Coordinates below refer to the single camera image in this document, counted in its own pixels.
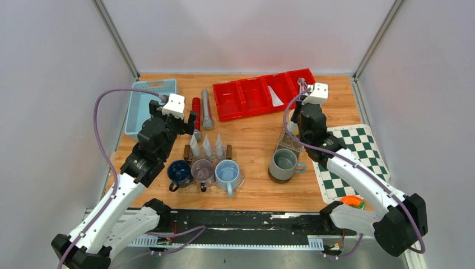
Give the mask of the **clear textured plastic sheet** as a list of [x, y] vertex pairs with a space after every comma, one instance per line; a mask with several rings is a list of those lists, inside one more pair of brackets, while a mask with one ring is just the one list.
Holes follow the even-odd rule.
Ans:
[[296, 157], [299, 157], [300, 154], [304, 152], [304, 147], [301, 146], [299, 143], [295, 142], [291, 136], [289, 136], [285, 130], [283, 129], [278, 140], [276, 151], [279, 149], [288, 149], [291, 150]]

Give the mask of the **grey toothpaste tube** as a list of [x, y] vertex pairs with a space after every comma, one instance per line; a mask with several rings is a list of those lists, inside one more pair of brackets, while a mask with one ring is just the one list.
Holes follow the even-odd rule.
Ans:
[[202, 147], [203, 147], [205, 156], [207, 158], [211, 158], [213, 156], [213, 150], [212, 150], [211, 143], [209, 141], [208, 135], [205, 136], [205, 138], [203, 140], [203, 143], [202, 143]]

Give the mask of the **grey green mug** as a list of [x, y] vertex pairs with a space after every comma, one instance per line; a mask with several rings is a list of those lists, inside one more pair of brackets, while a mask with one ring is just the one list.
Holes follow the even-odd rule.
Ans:
[[303, 173], [306, 165], [298, 161], [296, 155], [288, 149], [279, 149], [274, 152], [268, 167], [268, 175], [278, 184], [287, 183], [295, 173]]

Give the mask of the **dark blue mug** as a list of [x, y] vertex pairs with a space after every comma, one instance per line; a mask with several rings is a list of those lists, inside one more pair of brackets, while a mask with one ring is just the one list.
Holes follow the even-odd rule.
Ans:
[[173, 161], [167, 169], [167, 176], [171, 180], [170, 192], [176, 192], [179, 188], [186, 188], [193, 182], [191, 167], [185, 160]]

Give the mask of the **purple grey mug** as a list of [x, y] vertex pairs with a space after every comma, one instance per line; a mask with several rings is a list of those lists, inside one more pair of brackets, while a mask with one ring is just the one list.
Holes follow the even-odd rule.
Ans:
[[199, 159], [192, 164], [191, 175], [198, 183], [201, 192], [206, 192], [215, 182], [214, 164], [208, 159]]

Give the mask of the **light blue mug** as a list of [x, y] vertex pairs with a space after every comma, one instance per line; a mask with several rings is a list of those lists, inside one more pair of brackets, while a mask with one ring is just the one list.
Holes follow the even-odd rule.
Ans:
[[232, 198], [242, 182], [241, 170], [233, 160], [222, 160], [215, 167], [215, 181], [217, 186]]

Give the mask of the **cream yellow mug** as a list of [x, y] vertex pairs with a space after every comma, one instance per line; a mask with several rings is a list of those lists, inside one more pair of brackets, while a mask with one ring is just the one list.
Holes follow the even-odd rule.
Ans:
[[294, 123], [291, 119], [292, 119], [292, 116], [294, 114], [294, 109], [291, 109], [288, 113], [288, 121], [287, 121], [287, 128], [288, 130], [290, 131], [290, 133], [294, 136], [298, 136], [299, 135], [299, 130], [298, 130], [298, 125], [297, 123]]

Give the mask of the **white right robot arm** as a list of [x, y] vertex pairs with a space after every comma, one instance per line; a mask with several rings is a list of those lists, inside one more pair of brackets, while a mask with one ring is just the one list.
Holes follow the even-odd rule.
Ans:
[[427, 234], [426, 202], [417, 193], [410, 196], [392, 187], [363, 165], [352, 151], [327, 130], [326, 117], [319, 104], [297, 101], [291, 117], [299, 130], [309, 158], [339, 176], [371, 204], [365, 211], [334, 201], [320, 213], [320, 226], [327, 234], [349, 229], [371, 235], [391, 256], [406, 250], [423, 254]]

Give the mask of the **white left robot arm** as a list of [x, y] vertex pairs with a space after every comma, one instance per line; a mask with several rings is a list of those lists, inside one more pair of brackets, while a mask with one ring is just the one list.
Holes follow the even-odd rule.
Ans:
[[197, 114], [184, 121], [185, 98], [170, 94], [165, 105], [152, 100], [151, 118], [143, 122], [138, 142], [115, 177], [113, 186], [99, 204], [68, 235], [58, 234], [52, 247], [59, 268], [108, 268], [128, 244], [142, 234], [171, 226], [171, 208], [154, 198], [134, 216], [118, 224], [129, 205], [162, 172], [179, 135], [192, 134]]

